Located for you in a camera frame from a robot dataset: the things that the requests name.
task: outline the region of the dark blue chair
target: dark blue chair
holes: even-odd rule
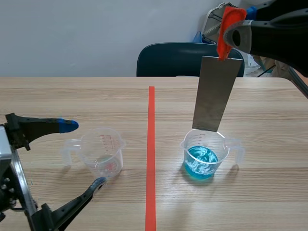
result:
[[[217,45],[157,43],[144,48],[137,61],[138,77],[200,76],[202,56],[218,57]],[[244,76],[244,59],[232,49],[229,58],[242,59],[238,77]]]

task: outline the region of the wood grain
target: wood grain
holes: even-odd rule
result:
[[[179,143],[192,127],[198,78],[0,78],[4,115],[65,117],[80,128],[52,134],[19,150],[39,205],[56,209],[83,193],[93,177],[77,158],[63,167],[66,139],[111,127],[127,141],[117,179],[81,212],[69,231],[145,229],[148,87],[156,92],[156,217],[158,231],[306,231],[308,227],[308,101],[288,80],[238,78],[219,131],[242,140],[214,178],[191,180]],[[7,212],[1,231],[27,231],[21,213]]]

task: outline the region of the water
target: water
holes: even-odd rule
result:
[[[112,159],[110,157],[110,155],[106,155],[94,160],[94,165],[89,166],[90,171],[97,177],[116,176],[121,171],[123,164],[116,157]]]
[[[205,147],[196,146],[192,147],[188,150],[190,154],[197,158],[198,160],[213,163],[217,162],[218,158],[215,153]],[[197,179],[207,179],[214,175],[216,169],[219,167],[219,164],[203,164],[200,163],[193,158],[191,158],[188,154],[186,155],[186,159],[184,161],[184,167],[186,171],[194,178]]]

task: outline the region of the red tape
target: red tape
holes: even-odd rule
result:
[[[156,231],[155,191],[155,87],[149,87],[148,146],[146,161],[145,231]]]

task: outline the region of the clear plastic cup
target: clear plastic cup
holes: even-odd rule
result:
[[[235,163],[244,159],[245,149],[238,139],[226,139],[219,132],[191,130],[180,144],[184,150],[184,167],[196,179],[212,177],[231,151],[236,151]]]
[[[120,134],[111,128],[88,131],[81,139],[66,140],[60,150],[67,166],[72,165],[71,153],[85,163],[95,177],[114,177],[123,167],[122,149],[126,146]]]

